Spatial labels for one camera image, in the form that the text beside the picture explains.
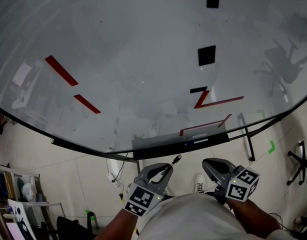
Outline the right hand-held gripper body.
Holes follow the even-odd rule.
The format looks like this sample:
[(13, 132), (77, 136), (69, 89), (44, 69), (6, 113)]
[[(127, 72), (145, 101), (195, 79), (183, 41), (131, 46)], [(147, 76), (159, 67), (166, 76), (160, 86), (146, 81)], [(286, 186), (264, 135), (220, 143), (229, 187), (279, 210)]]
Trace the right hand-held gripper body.
[(260, 174), (247, 167), (236, 167), (224, 178), (220, 186), (225, 190), (225, 197), (245, 202), (255, 191)]

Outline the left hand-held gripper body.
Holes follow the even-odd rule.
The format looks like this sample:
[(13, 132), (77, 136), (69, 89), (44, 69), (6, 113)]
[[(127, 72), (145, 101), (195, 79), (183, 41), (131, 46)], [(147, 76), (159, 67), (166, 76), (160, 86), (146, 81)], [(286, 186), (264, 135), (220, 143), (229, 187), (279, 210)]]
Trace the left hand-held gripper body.
[(146, 182), (139, 180), (129, 186), (124, 209), (138, 217), (146, 216), (158, 203), (164, 199), (165, 181)]

